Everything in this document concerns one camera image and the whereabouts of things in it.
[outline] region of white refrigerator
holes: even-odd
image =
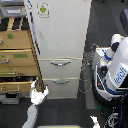
[[[77,98],[91,0],[24,0],[48,99]]]

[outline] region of drawer handle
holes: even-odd
[[[0,62],[0,64],[5,64],[5,63],[8,63],[8,62],[9,62],[9,59],[7,59],[7,61]]]
[[[66,64],[71,63],[71,61],[67,61],[67,62],[64,62],[64,63],[62,63],[62,64],[60,64],[60,63],[55,63],[54,61],[51,61],[50,63],[53,64],[53,65],[56,65],[56,66],[64,66],[64,65],[66,65]]]
[[[53,80],[52,82],[54,82],[56,84],[66,84],[70,81],[69,80]]]
[[[7,93],[7,92],[19,92],[19,90],[20,90],[19,86],[18,86],[17,90],[6,90],[6,91],[3,91],[4,88],[6,88],[6,87],[5,86],[1,87],[1,92],[4,92],[4,93]]]
[[[9,72],[9,73],[0,73],[0,75],[15,75],[16,71],[14,72]]]

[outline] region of wooden cabinet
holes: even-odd
[[[0,93],[29,93],[36,79],[40,90],[43,83],[30,31],[12,31],[13,21],[10,18],[7,30],[0,31]]]

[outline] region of white robot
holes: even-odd
[[[30,98],[32,105],[28,108],[28,119],[22,126],[22,128],[33,128],[38,115],[38,105],[44,102],[46,96],[49,94],[48,88],[44,92],[38,92],[36,90],[36,81],[31,84]]]
[[[94,94],[114,105],[128,90],[128,37],[115,34],[111,47],[96,48],[92,63]]]

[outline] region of cable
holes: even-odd
[[[123,97],[122,102],[121,102],[121,117],[120,117],[120,122],[119,122],[119,127],[118,128],[120,128],[120,126],[121,126],[121,122],[122,122],[122,107],[123,107],[124,98],[127,95],[127,93],[128,93],[128,90],[124,93],[124,97]]]
[[[89,66],[92,65],[92,55],[88,55],[88,54],[84,54],[83,55],[83,63],[82,63],[82,69],[81,71],[83,71],[84,69],[88,68]]]
[[[107,121],[106,121],[106,123],[105,123],[105,125],[104,125],[104,128],[108,125],[109,127],[111,127],[111,128],[114,128],[114,126],[116,125],[118,123],[118,113],[112,113],[109,117],[108,117],[108,119],[107,119]]]
[[[91,85],[91,87],[89,88],[89,90],[88,90],[88,91],[85,91],[85,92],[80,89],[80,85],[79,85],[79,91],[82,92],[82,93],[84,93],[84,94],[86,94],[86,93],[88,93],[88,92],[91,91],[91,89],[92,89],[92,84],[91,84],[91,82],[88,81],[88,80],[82,80],[82,81],[88,82],[88,83],[90,83],[90,85]]]
[[[97,44],[93,44],[93,45],[91,46],[91,51],[92,51],[92,53],[95,52],[95,51],[93,51],[93,46],[96,46],[96,48],[99,48],[99,46],[98,46]]]

